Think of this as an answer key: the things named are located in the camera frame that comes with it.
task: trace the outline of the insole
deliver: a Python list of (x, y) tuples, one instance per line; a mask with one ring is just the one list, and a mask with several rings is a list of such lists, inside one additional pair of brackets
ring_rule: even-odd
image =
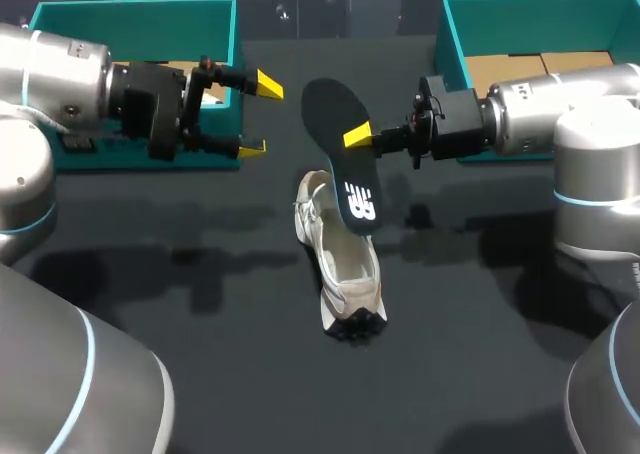
[(372, 277), (365, 238), (345, 231), (337, 211), (322, 214), (324, 258), (337, 282)]
[(305, 128), (331, 164), (342, 222), (359, 236), (382, 224), (382, 189), (370, 147), (347, 149), (343, 136), (369, 121), (366, 108), (344, 84), (316, 79), (302, 93)]

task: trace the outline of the black table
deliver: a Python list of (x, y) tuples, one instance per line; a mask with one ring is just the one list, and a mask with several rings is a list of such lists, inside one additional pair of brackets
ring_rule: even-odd
[(286, 88), (249, 99), (269, 155), (238, 173), (61, 176), (56, 234), (19, 270), (155, 351), (177, 395), (173, 454), (572, 452), (560, 402), (573, 361), (637, 296), (630, 265), (551, 248), (550, 165), (382, 159), (376, 236), (390, 324), (367, 345), (321, 330), (292, 202), (326, 162), (306, 82), (335, 77), (373, 123), (400, 122), (433, 39), (246, 43)]

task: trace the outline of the new balance logo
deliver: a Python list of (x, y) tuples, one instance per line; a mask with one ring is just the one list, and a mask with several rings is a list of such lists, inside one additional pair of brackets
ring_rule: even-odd
[(345, 182), (344, 186), (349, 194), (349, 209), (351, 209), (353, 217), (373, 221), (376, 218), (376, 209), (370, 201), (371, 191), (348, 182)]

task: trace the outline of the teal bin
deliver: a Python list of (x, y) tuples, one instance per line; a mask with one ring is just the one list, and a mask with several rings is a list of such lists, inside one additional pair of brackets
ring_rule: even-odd
[[(465, 57), (584, 51), (640, 63), (640, 0), (443, 0), (435, 67), (449, 90), (473, 87)], [(551, 158), (486, 152), (460, 161)]]
[[(106, 44), (114, 61), (197, 62), (208, 55), (216, 62), (243, 67), (236, 0), (41, 2), (29, 28)], [(240, 93), (226, 89), (222, 104), (203, 105), (200, 123), (208, 135), (240, 134)], [(117, 124), (107, 122), (103, 128), (117, 130)], [(239, 161), (205, 153), (179, 152), (174, 162), (151, 160), (144, 140), (124, 138), (96, 138), (94, 152), (69, 153), (58, 136), (47, 135), (61, 171), (239, 167)]]

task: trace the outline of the sneaker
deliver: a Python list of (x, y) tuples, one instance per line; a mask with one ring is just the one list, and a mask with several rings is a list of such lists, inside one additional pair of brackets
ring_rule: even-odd
[(298, 240), (313, 249), (322, 275), (320, 312), (324, 330), (338, 338), (379, 333), (387, 322), (380, 290), (380, 264), (371, 237), (344, 227), (333, 179), (307, 173), (295, 202)]

